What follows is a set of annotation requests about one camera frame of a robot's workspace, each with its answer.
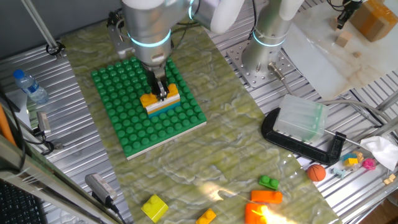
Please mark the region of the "black background gripper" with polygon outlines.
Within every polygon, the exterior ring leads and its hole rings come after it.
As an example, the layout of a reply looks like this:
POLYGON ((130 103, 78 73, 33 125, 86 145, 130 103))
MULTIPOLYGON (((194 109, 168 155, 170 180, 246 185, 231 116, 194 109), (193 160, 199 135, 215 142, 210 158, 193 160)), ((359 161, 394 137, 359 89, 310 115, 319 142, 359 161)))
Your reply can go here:
POLYGON ((337 28, 342 29, 350 16, 363 4, 363 0, 343 0, 343 12, 337 17, 337 28))

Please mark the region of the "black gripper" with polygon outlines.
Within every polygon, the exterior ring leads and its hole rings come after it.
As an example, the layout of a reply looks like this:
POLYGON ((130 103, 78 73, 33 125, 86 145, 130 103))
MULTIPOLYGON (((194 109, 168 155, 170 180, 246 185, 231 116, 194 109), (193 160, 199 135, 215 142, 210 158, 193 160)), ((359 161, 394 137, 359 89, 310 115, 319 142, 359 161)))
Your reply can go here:
POLYGON ((144 65, 148 83, 151 83, 152 93, 158 100, 165 100, 169 94, 165 65, 144 65))

